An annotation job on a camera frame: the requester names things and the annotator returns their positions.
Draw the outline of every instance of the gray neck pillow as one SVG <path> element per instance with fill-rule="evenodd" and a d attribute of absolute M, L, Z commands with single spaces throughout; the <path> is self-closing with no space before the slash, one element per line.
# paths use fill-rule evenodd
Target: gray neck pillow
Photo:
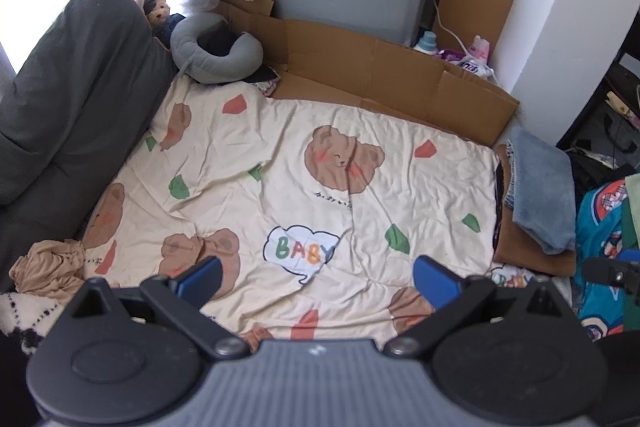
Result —
<path fill-rule="evenodd" d="M 226 21 L 216 13 L 197 13 L 177 23 L 171 34 L 171 53 L 180 73 L 201 84 L 235 82 L 255 73 L 262 65 L 262 45 L 249 33 L 240 35 L 224 57 L 200 47 L 200 36 L 223 29 Z"/>

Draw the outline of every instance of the brown folded cloth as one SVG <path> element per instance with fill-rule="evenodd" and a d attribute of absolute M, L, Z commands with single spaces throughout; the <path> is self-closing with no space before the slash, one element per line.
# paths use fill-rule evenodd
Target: brown folded cloth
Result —
<path fill-rule="evenodd" d="M 19 293 L 67 304 L 84 283 L 84 247 L 79 241 L 40 241 L 9 270 Z"/>
<path fill-rule="evenodd" d="M 511 166 L 506 147 L 498 145 L 495 152 L 504 172 L 505 195 L 511 182 Z M 558 255 L 547 255 L 530 235 L 513 222 L 513 211 L 502 198 L 502 221 L 494 262 L 513 264 L 533 271 L 567 277 L 575 274 L 574 251 L 565 250 Z"/>

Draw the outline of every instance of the stuffed toy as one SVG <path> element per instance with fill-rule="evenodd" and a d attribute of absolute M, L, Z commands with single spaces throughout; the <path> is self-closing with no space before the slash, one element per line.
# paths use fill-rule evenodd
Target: stuffed toy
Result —
<path fill-rule="evenodd" d="M 170 7 L 166 0 L 145 0 L 143 9 L 154 36 L 158 37 L 164 47 L 169 49 L 171 47 L 171 33 L 174 31 L 175 25 L 185 18 L 184 15 L 179 13 L 170 15 Z"/>

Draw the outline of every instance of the purple package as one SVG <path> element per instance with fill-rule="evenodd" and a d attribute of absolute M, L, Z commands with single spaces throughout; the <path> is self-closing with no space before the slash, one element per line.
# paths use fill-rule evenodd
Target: purple package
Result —
<path fill-rule="evenodd" d="M 460 60 L 465 58 L 465 54 L 463 52 L 457 52 L 455 50 L 440 50 L 437 56 L 438 58 L 441 58 L 446 62 L 452 62 L 453 64 L 457 64 Z"/>

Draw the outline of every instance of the crumpled beige cloth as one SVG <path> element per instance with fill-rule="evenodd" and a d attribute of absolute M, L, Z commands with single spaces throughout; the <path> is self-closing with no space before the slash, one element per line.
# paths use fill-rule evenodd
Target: crumpled beige cloth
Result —
<path fill-rule="evenodd" d="M 67 239 L 34 243 L 26 256 L 19 257 L 9 270 L 19 293 L 49 297 L 67 304 L 80 286 L 84 247 Z"/>

